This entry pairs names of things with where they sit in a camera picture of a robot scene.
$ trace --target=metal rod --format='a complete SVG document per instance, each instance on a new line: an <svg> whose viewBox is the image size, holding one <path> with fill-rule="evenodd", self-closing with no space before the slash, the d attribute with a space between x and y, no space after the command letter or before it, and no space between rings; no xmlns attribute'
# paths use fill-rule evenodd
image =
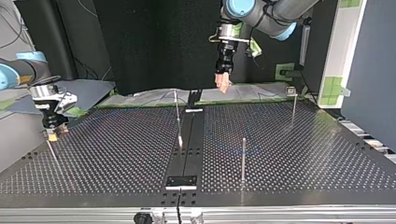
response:
<svg viewBox="0 0 396 224"><path fill-rule="evenodd" d="M296 114L297 96L298 96L298 94L294 95L293 118L294 118L294 115Z"/></svg>
<svg viewBox="0 0 396 224"><path fill-rule="evenodd" d="M52 158L58 163L58 158L56 158L55 151L53 150L52 145L50 144L50 141L47 140L46 142L47 142L47 146L49 146L49 152L50 152Z"/></svg>
<svg viewBox="0 0 396 224"><path fill-rule="evenodd" d="M174 95L175 95L176 113L177 113L177 128L178 128L177 140L178 140L179 147L182 148L183 147L183 138L181 137L181 124L180 124L180 114L179 114L179 110L178 110L177 90L174 90Z"/></svg>
<svg viewBox="0 0 396 224"><path fill-rule="evenodd" d="M247 150L247 139L242 139L242 184L245 184L245 160L246 160L246 150Z"/></svg>

